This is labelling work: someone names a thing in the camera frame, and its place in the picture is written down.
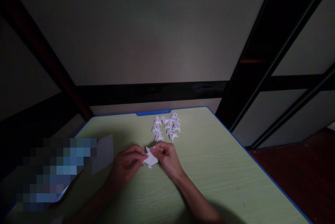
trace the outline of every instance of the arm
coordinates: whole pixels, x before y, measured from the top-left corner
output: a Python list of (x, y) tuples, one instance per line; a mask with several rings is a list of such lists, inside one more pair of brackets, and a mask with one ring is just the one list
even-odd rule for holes
[(164, 171), (179, 188), (196, 220), (223, 223), (220, 214), (212, 207), (184, 172), (173, 144), (159, 142), (150, 151), (159, 160)]
[(120, 152), (114, 162), (103, 186), (93, 197), (71, 218), (64, 223), (93, 223), (99, 214), (108, 206), (110, 200), (115, 197), (135, 173), (143, 166), (143, 161), (148, 156), (138, 145), (133, 145)]

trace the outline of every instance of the pixelated blur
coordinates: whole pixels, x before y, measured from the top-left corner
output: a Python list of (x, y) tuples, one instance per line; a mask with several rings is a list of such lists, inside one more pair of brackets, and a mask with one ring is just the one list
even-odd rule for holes
[(45, 211), (97, 154), (97, 139), (44, 139), (17, 166), (17, 211)]

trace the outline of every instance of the white wall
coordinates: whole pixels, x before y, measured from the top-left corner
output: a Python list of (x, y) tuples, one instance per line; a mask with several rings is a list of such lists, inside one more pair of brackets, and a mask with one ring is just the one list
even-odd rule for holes
[(199, 107), (199, 106), (207, 106), (213, 113), (215, 113), (220, 104), (220, 101), (221, 98), (208, 98), (208, 99), (178, 100), (178, 101), (164, 101), (164, 102), (137, 103), (137, 104), (99, 105), (99, 106), (91, 106), (91, 109), (96, 116), (145, 112), (145, 111), (170, 110), (170, 109)]
[(335, 91), (321, 91), (259, 148), (301, 142), (335, 119)]
[(335, 122), (328, 126), (328, 128), (335, 130)]
[(22, 0), (76, 85), (229, 80), (263, 0)]
[(0, 16), (0, 120), (60, 92), (60, 89)]
[(260, 92), (234, 129), (234, 136), (244, 146), (252, 145), (305, 91)]
[(335, 62), (335, 1), (322, 0), (273, 73), (323, 74)]

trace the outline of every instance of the paper cutout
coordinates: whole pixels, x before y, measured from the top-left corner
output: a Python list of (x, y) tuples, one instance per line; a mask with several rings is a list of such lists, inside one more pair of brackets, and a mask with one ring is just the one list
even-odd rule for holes
[(63, 197), (63, 195), (65, 194), (66, 189), (68, 187), (69, 187), (69, 185), (67, 185), (67, 187), (62, 191), (62, 193), (60, 195), (58, 195), (58, 197), (56, 198), (56, 200), (53, 203), (60, 201), (60, 199)]
[(152, 153), (150, 152), (150, 149), (147, 147), (147, 155), (148, 157), (143, 161), (143, 163), (148, 164), (148, 167), (151, 169), (151, 166), (158, 163), (158, 159), (152, 155)]
[(178, 114), (175, 113), (175, 112), (172, 113), (171, 118), (172, 118), (172, 119), (177, 119), (177, 120), (179, 120), (179, 119), (178, 119)]
[(166, 133), (167, 135), (169, 135), (169, 138), (171, 139), (171, 141), (173, 142), (173, 139), (175, 138), (175, 137), (178, 137), (178, 135), (177, 135), (177, 133), (174, 133), (173, 131), (171, 131), (171, 130), (167, 130), (167, 133)]
[(177, 119), (170, 119), (170, 121), (175, 124), (177, 122)]
[(161, 121), (161, 118), (156, 116), (155, 119), (154, 119), (154, 124), (159, 124), (161, 125), (162, 124), (162, 121)]
[(176, 122), (173, 124), (173, 128), (172, 128), (172, 129), (173, 129), (173, 130), (177, 130), (177, 131), (180, 132), (180, 124), (179, 124), (178, 121), (176, 121)]
[(158, 142), (160, 140), (164, 141), (164, 137), (163, 137), (161, 131), (156, 131), (155, 132), (155, 141)]
[(171, 120), (169, 120), (165, 126), (164, 129), (172, 129), (173, 128), (173, 122)]
[(152, 132), (153, 134), (155, 134), (156, 131), (161, 131), (158, 124), (157, 123), (154, 123), (153, 126), (152, 126)]
[(95, 174), (107, 166), (114, 160), (113, 135), (109, 135), (100, 139), (97, 143), (97, 158), (92, 164), (92, 174)]
[(161, 116), (161, 121), (163, 122), (163, 124), (166, 124), (169, 121), (169, 119)]

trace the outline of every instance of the blue table edge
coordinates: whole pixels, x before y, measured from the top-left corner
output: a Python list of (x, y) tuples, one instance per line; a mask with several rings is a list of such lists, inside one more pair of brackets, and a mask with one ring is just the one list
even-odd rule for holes
[[(112, 114), (112, 115), (103, 115), (103, 116), (95, 116), (93, 118), (97, 118), (97, 117), (107, 117), (107, 116), (115, 116), (115, 115), (126, 115), (126, 114), (136, 114), (137, 116), (148, 116), (148, 115), (157, 115), (157, 114), (166, 114), (166, 113), (171, 113), (171, 111), (174, 110), (183, 110), (183, 109), (192, 109), (192, 108), (207, 108), (215, 117), (216, 119), (224, 126), (224, 128), (226, 128), (226, 130), (234, 137), (234, 139), (242, 146), (242, 148), (249, 154), (249, 156), (256, 162), (256, 164), (263, 170), (263, 172), (265, 172), (265, 174), (272, 180), (272, 182), (279, 188), (279, 190), (286, 196), (286, 198), (293, 204), (293, 206), (295, 206), (295, 208), (301, 213), (301, 215), (303, 217), (305, 217), (305, 219), (310, 223), (313, 224), (311, 222), (311, 220), (301, 211), (301, 209), (293, 202), (293, 200), (291, 200), (291, 198), (284, 192), (284, 190), (277, 184), (276, 181), (274, 181), (274, 179), (265, 171), (265, 169), (258, 163), (258, 161), (250, 154), (250, 152), (247, 151), (247, 149), (245, 149), (245, 147), (241, 144), (241, 142), (238, 141), (238, 139), (234, 136), (234, 134), (232, 134), (228, 128), (218, 119), (218, 117), (215, 115), (215, 113), (212, 112), (212, 110), (210, 108), (208, 108), (207, 106), (197, 106), (197, 107), (187, 107), (187, 108), (179, 108), (179, 109), (171, 109), (171, 110), (161, 110), (161, 111), (148, 111), (148, 112), (138, 112), (138, 113), (120, 113), (120, 114)], [(81, 130), (91, 121), (91, 119), (89, 121), (87, 121), (85, 123), (85, 125), (77, 132), (76, 136), (81, 132)]]

